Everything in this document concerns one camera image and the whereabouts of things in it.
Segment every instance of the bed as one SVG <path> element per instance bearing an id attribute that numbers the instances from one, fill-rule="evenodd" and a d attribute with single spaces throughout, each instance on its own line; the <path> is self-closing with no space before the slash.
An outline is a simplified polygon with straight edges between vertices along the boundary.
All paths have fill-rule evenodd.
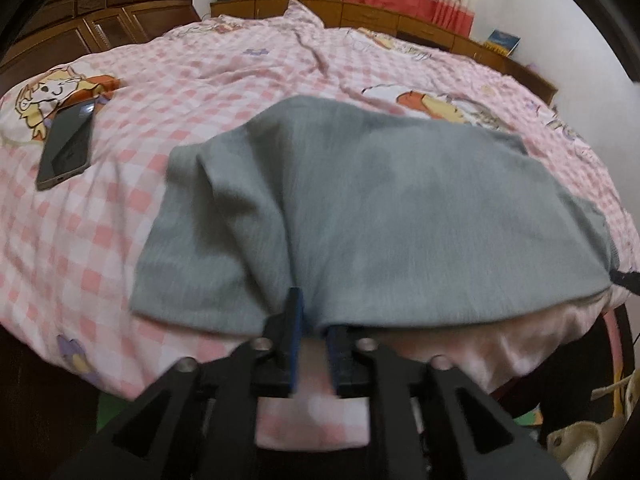
<path id="1" fill-rule="evenodd" d="M 182 356 L 208 361 L 242 341 L 127 309 L 171 149 L 226 132 L 288 96 L 417 117 L 461 114 L 516 131 L 565 187 L 603 211 L 620 269 L 638 268 L 638 233 L 606 168 L 538 97 L 466 57 L 366 29 L 324 28 L 297 2 L 270 20 L 200 22 L 191 0 L 49 0 L 2 60 L 0 90 L 8 91 L 0 103 L 1 323 L 48 362 L 127 398 Z M 36 193 L 47 121 L 77 91 L 102 100 L 94 163 Z M 626 297 L 614 286 L 486 326 L 380 337 L 413 358 L 448 354 L 490 392 L 587 333 Z M 258 443 L 326 450 L 366 442 L 366 406 L 332 397 L 321 343 L 306 342 L 301 359 L 294 400 L 260 404 Z"/>

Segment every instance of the drawer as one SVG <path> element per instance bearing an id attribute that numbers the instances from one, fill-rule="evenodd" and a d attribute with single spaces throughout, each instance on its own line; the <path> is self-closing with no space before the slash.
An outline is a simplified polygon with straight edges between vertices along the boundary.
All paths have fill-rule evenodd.
<path id="1" fill-rule="evenodd" d="M 384 32 L 390 36 L 396 35 L 396 30 L 394 28 L 386 28 L 386 27 L 377 27 L 375 25 L 369 25 L 369 23 L 362 22 L 351 22 L 350 20 L 345 20 L 344 18 L 340 22 L 341 27 L 351 27 L 351 28 L 368 28 L 369 30 L 373 30 L 374 32 Z"/>
<path id="2" fill-rule="evenodd" d="M 518 83 L 526 86 L 546 104 L 551 104 L 556 93 L 558 93 L 558 89 L 555 86 L 513 59 L 507 58 L 504 61 L 505 74 L 512 76 Z"/>
<path id="3" fill-rule="evenodd" d="M 459 36 L 455 37 L 451 51 L 454 54 L 462 54 L 462 56 L 470 57 L 475 60 L 475 62 L 493 68 L 501 73 L 504 73 L 506 69 L 506 58 L 504 56 L 491 52 L 482 45 L 465 40 Z"/>
<path id="4" fill-rule="evenodd" d="M 318 18 L 322 20 L 324 26 L 340 27 L 340 18 L 342 16 L 342 2 L 339 0 L 300 0 L 307 6 Z"/>
<path id="5" fill-rule="evenodd" d="M 449 50 L 453 46 L 455 35 L 442 30 L 439 27 L 421 22 L 415 18 L 408 16 L 400 16 L 398 20 L 398 32 L 405 32 L 418 38 L 431 41 L 431 43 L 439 44 Z"/>
<path id="6" fill-rule="evenodd" d="M 231 0 L 230 2 L 217 2 L 211 4 L 211 16 L 215 18 L 220 14 L 235 18 L 254 18 L 255 0 Z"/>
<path id="7" fill-rule="evenodd" d="M 282 16 L 289 6 L 289 0 L 256 0 L 255 17 L 258 20 Z"/>
<path id="8" fill-rule="evenodd" d="M 342 19 L 349 22 L 364 23 L 365 25 L 363 26 L 371 30 L 377 30 L 373 29 L 373 27 L 391 29 L 394 31 L 394 35 L 398 28 L 398 15 L 396 13 L 356 4 L 343 5 Z"/>

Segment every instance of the pink checkered pattern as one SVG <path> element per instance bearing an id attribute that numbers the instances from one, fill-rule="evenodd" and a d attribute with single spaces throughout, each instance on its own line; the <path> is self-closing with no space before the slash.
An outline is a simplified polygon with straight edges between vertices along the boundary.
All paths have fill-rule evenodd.
<path id="1" fill-rule="evenodd" d="M 590 148 L 547 128 L 538 115 L 542 102 L 512 78 L 465 58 L 423 52 L 430 57 L 387 50 L 355 31 L 325 30 L 293 4 L 282 18 L 207 20 L 146 45 L 82 58 L 122 81 L 96 118 L 91 168 L 36 192 L 40 149 L 0 148 L 0 322 L 65 367 L 56 336 L 78 340 L 105 389 L 126 397 L 182 356 L 228 355 L 241 339 L 165 326 L 127 309 L 134 268 L 164 194 L 169 153 L 298 94 L 404 114 L 399 105 L 362 95 L 379 84 L 459 94 L 492 110 L 562 184 L 598 206 L 621 269 L 637 268 L 638 233 Z M 559 344 L 585 333 L 604 308 L 625 299 L 612 288 L 585 304 L 491 326 L 392 334 L 389 343 L 414 358 L 447 353 L 491 390 L 533 370 Z M 366 442 L 364 403 L 335 399 L 329 384 L 321 344 L 305 342 L 300 389 L 294 399 L 261 403 L 258 442 L 284 449 Z"/>

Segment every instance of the triangular cutout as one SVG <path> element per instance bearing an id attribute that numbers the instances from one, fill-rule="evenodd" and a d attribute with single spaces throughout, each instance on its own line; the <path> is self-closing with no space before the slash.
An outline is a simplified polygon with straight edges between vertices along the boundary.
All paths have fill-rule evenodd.
<path id="1" fill-rule="evenodd" d="M 456 397 L 478 453 L 488 454 L 513 442 L 513 435 L 469 391 L 457 388 Z"/>
<path id="2" fill-rule="evenodd" d="M 146 458 L 170 400 L 171 393 L 161 392 L 114 435 L 113 445 Z"/>

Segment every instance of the book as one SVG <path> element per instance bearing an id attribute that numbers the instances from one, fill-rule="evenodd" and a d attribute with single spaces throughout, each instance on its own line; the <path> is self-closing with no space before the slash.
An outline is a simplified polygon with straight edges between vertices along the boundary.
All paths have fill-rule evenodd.
<path id="1" fill-rule="evenodd" d="M 502 56 L 510 56 L 520 43 L 520 38 L 501 30 L 494 30 L 484 46 Z"/>

